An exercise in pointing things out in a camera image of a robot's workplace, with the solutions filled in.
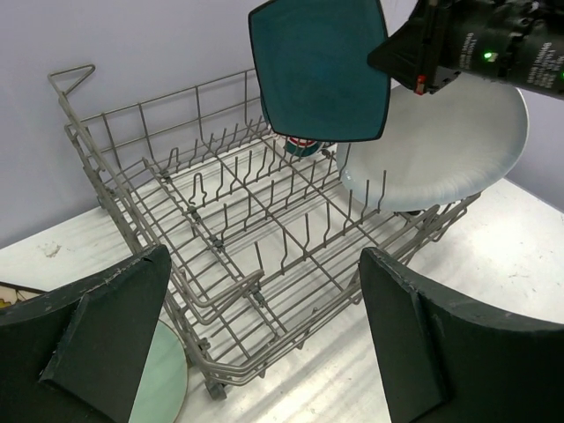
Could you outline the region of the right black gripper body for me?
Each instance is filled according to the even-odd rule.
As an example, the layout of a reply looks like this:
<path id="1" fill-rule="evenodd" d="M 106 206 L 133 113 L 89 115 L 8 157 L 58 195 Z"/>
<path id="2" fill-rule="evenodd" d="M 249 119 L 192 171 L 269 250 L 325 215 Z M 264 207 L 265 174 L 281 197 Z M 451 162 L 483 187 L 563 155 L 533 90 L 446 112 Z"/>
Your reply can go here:
<path id="1" fill-rule="evenodd" d="M 413 91 L 436 93 L 463 73 L 542 95 L 563 93 L 561 1 L 419 1 Z"/>

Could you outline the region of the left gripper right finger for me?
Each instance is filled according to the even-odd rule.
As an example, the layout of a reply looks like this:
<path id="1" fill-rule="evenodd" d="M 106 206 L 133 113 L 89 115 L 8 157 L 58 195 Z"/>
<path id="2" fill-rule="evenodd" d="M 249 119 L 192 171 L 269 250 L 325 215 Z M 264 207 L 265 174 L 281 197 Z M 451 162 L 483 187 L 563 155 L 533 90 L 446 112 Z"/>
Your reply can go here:
<path id="1" fill-rule="evenodd" d="M 560 422 L 563 327 L 363 249 L 360 286 L 394 422 Z"/>

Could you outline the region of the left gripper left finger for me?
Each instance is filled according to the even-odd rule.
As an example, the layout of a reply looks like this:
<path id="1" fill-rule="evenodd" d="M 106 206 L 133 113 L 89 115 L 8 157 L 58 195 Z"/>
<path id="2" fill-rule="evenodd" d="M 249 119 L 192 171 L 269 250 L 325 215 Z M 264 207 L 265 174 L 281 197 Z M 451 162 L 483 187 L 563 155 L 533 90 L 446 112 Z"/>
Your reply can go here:
<path id="1" fill-rule="evenodd" d="M 163 245 L 1 311 L 3 422 L 126 422 L 167 293 Z"/>

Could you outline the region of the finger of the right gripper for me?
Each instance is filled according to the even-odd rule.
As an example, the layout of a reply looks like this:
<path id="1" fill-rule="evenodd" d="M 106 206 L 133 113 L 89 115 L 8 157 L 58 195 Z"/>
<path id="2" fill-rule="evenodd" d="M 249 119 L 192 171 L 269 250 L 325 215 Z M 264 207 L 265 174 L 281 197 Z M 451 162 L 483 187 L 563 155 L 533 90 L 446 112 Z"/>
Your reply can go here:
<path id="1" fill-rule="evenodd" d="M 367 64 L 405 88 L 425 91 L 424 54 L 424 24 L 422 21 L 408 21 L 368 54 Z"/>

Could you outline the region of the dark teal square plate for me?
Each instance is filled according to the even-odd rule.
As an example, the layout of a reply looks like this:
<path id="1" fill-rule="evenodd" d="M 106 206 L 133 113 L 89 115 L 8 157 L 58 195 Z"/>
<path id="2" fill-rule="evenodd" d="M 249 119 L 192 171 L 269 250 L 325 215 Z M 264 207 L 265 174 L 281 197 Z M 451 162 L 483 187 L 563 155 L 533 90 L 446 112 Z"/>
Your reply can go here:
<path id="1" fill-rule="evenodd" d="M 336 143 L 382 136 L 390 78 L 367 61 L 388 38 L 380 2 L 267 1 L 249 13 L 248 25 L 275 132 Z"/>

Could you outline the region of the white oval plate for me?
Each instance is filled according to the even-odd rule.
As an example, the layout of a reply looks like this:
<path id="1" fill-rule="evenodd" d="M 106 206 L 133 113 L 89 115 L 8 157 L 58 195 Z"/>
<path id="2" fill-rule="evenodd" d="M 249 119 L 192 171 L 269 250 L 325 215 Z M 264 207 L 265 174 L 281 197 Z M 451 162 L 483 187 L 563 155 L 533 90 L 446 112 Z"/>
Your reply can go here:
<path id="1" fill-rule="evenodd" d="M 382 137 L 338 145 L 336 162 L 356 200 L 414 212 L 497 183 L 520 159 L 528 136 L 518 89 L 463 74 L 435 94 L 392 88 Z"/>

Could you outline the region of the round teal rimmed plate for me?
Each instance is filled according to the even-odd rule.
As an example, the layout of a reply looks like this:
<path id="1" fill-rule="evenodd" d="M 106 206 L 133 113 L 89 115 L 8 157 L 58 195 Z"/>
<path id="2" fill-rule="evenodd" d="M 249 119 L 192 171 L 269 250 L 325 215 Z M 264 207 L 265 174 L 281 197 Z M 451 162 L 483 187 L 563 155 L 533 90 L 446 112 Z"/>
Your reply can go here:
<path id="1" fill-rule="evenodd" d="M 297 158 L 305 158 L 315 154 L 323 144 L 319 141 L 297 137 L 285 137 L 285 150 Z"/>

